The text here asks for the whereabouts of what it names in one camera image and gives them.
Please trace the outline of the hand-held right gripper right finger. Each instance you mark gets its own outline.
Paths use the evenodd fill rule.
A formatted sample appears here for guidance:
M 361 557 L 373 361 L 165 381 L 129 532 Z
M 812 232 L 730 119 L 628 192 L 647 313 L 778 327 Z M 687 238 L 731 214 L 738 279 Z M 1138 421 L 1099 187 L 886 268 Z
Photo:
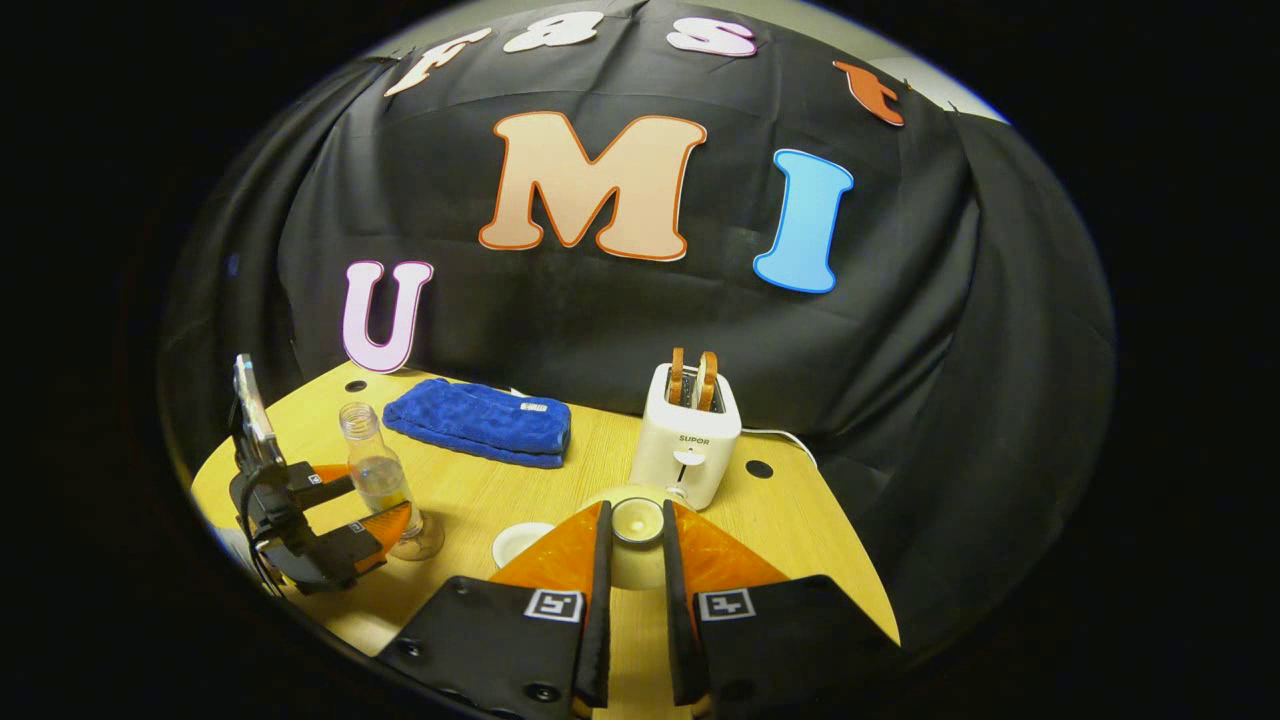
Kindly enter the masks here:
M 673 700 L 701 720 L 852 720 L 901 646 L 827 575 L 788 578 L 666 501 Z

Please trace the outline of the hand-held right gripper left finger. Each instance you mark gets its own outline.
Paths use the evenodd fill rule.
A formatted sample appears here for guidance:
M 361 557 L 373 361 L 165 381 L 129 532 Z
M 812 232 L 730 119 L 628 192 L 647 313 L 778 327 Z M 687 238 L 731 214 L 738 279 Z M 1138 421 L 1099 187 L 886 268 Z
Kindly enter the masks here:
M 449 578 L 378 661 L 483 720 L 590 720 L 609 697 L 612 516 L 590 505 L 493 578 Z

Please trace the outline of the clear plastic water bottle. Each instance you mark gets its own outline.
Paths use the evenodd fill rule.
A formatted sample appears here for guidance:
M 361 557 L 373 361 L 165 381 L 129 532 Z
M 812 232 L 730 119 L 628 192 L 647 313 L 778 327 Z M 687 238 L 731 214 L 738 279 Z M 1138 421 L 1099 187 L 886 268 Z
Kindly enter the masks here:
M 361 500 L 375 512 L 399 502 L 411 502 L 413 511 L 411 523 L 419 520 L 421 510 L 413 500 L 401 459 L 383 439 L 374 406 L 348 402 L 339 410 L 338 418 L 348 445 L 349 474 Z

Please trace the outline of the round wooden coaster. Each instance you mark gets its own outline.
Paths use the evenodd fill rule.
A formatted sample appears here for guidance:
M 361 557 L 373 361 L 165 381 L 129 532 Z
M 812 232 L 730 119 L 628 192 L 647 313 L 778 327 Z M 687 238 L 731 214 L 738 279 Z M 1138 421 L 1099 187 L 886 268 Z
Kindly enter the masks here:
M 430 512 L 420 512 L 419 520 L 399 538 L 390 556 L 404 561 L 422 561 L 435 557 L 444 544 L 445 532 Z

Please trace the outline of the cream teacup lid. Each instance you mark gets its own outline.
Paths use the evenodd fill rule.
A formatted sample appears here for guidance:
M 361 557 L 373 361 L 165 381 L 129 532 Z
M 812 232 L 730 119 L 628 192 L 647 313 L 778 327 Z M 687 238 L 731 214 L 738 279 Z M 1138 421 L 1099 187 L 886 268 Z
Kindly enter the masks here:
M 664 502 L 687 509 L 681 489 L 626 484 L 604 489 L 585 500 L 586 509 L 608 502 L 612 509 L 611 584 L 625 591 L 653 591 L 666 584 L 663 551 Z

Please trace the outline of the cream teacup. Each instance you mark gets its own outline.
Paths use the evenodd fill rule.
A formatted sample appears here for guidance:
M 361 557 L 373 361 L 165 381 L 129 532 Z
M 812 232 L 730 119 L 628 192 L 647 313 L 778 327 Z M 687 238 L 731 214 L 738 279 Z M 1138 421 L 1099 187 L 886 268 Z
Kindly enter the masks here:
M 500 530 L 492 542 L 492 557 L 495 566 L 498 569 L 507 566 L 554 529 L 556 527 L 550 523 L 524 521 Z

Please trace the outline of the folded blue towel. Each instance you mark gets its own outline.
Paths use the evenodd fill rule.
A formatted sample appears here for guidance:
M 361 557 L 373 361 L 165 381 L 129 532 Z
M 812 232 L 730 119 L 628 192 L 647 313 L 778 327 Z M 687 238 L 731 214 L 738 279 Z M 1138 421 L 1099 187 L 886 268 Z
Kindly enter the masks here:
M 566 404 L 444 378 L 389 402 L 383 421 L 428 445 L 526 468 L 562 468 L 571 442 Z

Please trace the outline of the white toaster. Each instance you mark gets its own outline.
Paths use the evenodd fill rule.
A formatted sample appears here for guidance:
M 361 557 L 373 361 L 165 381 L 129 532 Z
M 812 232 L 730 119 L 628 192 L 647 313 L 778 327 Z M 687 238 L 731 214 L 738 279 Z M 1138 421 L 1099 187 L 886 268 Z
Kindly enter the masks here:
M 655 368 L 628 483 L 675 493 L 696 511 L 710 506 L 730 465 L 742 420 L 727 379 L 716 378 L 708 410 L 696 407 L 696 373 L 682 370 L 686 405 L 669 401 L 673 363 Z

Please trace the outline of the black backdrop cloth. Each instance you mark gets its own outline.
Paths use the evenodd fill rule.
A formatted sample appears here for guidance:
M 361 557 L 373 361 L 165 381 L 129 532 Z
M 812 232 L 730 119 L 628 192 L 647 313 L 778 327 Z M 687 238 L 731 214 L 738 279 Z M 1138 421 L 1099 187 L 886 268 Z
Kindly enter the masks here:
M 1007 123 L 785 26 L 584 0 L 356 61 L 232 164 L 157 342 L 177 457 L 347 360 L 348 268 L 422 263 L 407 363 L 612 413 L 677 345 L 796 434 L 923 650 L 1041 560 L 1102 445 L 1094 245 Z

